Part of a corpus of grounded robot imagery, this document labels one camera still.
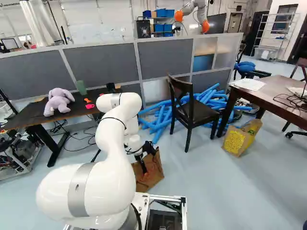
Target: gray floor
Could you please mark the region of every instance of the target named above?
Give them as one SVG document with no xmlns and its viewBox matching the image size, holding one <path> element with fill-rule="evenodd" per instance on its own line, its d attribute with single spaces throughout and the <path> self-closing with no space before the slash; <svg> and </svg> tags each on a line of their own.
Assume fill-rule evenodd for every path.
<svg viewBox="0 0 307 230">
<path fill-rule="evenodd" d="M 253 60 L 257 69 L 290 76 L 294 66 Z M 295 76 L 303 78 L 301 72 Z M 251 119 L 244 116 L 239 123 Z M 182 195 L 188 199 L 188 228 L 191 230 L 300 230 L 307 219 L 306 138 L 291 140 L 281 132 L 285 121 L 266 112 L 255 143 L 242 158 L 221 149 L 223 139 L 210 140 L 210 130 L 193 130 L 190 149 L 184 152 L 186 129 L 177 124 L 172 136 L 166 131 L 158 142 L 165 179 L 149 192 Z M 297 130 L 291 125 L 288 130 Z M 140 131 L 151 140 L 148 130 Z M 70 139 L 68 149 L 77 149 L 87 140 Z M 97 151 L 93 145 L 79 152 L 62 151 L 55 167 L 89 162 Z M 43 149 L 31 173 L 0 183 L 0 223 L 4 230 L 60 230 L 63 223 L 41 213 L 35 191 L 51 170 L 50 156 Z M 98 160 L 103 160 L 102 153 Z"/>
</svg>

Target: computer monitor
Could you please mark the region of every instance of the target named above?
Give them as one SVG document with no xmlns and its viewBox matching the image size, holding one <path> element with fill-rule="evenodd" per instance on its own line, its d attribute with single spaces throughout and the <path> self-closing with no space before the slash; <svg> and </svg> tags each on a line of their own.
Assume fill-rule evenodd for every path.
<svg viewBox="0 0 307 230">
<path fill-rule="evenodd" d="M 226 22 L 226 13 L 208 16 L 209 31 L 206 34 L 222 34 L 224 33 L 224 27 Z"/>
<path fill-rule="evenodd" d="M 18 49 L 19 48 L 14 38 L 4 38 L 4 39 L 1 39 L 1 41 L 7 49 Z"/>
</svg>

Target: gray cubicle partition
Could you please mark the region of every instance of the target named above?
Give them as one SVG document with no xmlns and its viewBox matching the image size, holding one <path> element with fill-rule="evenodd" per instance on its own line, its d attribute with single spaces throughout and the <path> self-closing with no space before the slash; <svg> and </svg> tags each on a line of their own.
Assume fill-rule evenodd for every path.
<svg viewBox="0 0 307 230">
<path fill-rule="evenodd" d="M 142 78 L 190 73 L 193 39 L 138 43 Z"/>
<path fill-rule="evenodd" d="M 63 50 L 76 80 L 87 88 L 109 82 L 138 81 L 133 43 L 77 47 Z"/>
<path fill-rule="evenodd" d="M 202 92 L 204 89 L 207 89 L 216 83 L 220 83 L 217 87 L 218 90 L 224 90 L 228 84 L 229 73 L 230 70 L 222 70 L 193 75 L 193 91 Z"/>
<path fill-rule="evenodd" d="M 58 50 L 0 58 L 0 87 L 9 99 L 48 94 L 61 87 L 75 90 Z"/>
<path fill-rule="evenodd" d="M 88 89 L 114 82 L 121 84 L 124 92 L 138 93 L 146 107 L 147 103 L 169 99 L 168 72 L 193 82 L 195 92 L 217 82 L 225 89 L 241 38 L 242 34 L 161 37 L 2 54 L 0 87 L 10 99 L 23 99 L 46 95 L 56 87 L 75 90 L 77 80 L 83 80 Z M 193 72 L 199 60 L 207 60 L 207 67 Z"/>
</svg>

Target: chair backrest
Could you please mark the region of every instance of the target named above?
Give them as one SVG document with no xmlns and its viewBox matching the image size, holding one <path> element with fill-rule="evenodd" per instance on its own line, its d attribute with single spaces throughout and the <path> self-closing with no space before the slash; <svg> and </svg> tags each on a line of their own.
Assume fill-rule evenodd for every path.
<svg viewBox="0 0 307 230">
<path fill-rule="evenodd" d="M 173 113 L 176 112 L 176 107 L 179 106 L 180 110 L 182 110 L 186 119 L 193 120 L 193 109 L 194 109 L 194 97 L 193 97 L 193 84 L 190 82 L 185 82 L 173 78 L 168 75 L 168 85 L 169 90 L 171 92 L 172 99 L 172 110 Z M 182 107 L 181 99 L 189 93 L 189 114 L 187 114 L 186 110 Z"/>
<path fill-rule="evenodd" d="M 304 74 L 304 77 L 305 77 L 305 81 L 307 81 L 307 73 L 306 73 L 306 69 L 305 69 L 307 67 L 307 59 L 306 58 L 302 58 L 302 57 L 300 57 L 298 59 L 298 61 L 296 63 L 296 66 L 295 66 L 294 70 L 291 73 L 290 78 L 292 78 L 294 76 L 294 73 L 295 73 L 297 67 L 299 67 L 299 66 L 302 67 L 303 74 Z"/>
<path fill-rule="evenodd" d="M 246 44 L 241 44 L 238 54 L 236 55 L 236 62 L 240 63 L 243 53 L 245 51 Z"/>
</svg>

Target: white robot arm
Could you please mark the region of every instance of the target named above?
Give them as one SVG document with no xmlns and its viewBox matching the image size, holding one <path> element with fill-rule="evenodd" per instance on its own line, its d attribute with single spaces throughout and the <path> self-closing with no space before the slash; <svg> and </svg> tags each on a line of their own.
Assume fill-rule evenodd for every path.
<svg viewBox="0 0 307 230">
<path fill-rule="evenodd" d="M 179 11 L 175 13 L 175 21 L 182 22 L 183 16 L 187 16 L 191 14 L 196 7 L 197 9 L 197 19 L 199 23 L 201 24 L 201 32 L 205 33 L 209 30 L 209 23 L 207 20 L 207 12 L 206 12 L 206 6 L 207 6 L 207 0 L 192 0 L 189 3 L 187 3 L 185 6 L 183 6 Z"/>
<path fill-rule="evenodd" d="M 95 140 L 99 149 L 107 152 L 107 158 L 54 169 L 39 185 L 36 202 L 54 220 L 79 228 L 118 230 L 128 219 L 136 189 L 135 175 L 123 146 L 125 129 L 138 131 L 136 115 L 142 100 L 131 92 L 104 94 L 96 106 L 106 112 Z M 142 147 L 139 139 L 132 141 L 134 146 L 130 148 Z"/>
</svg>

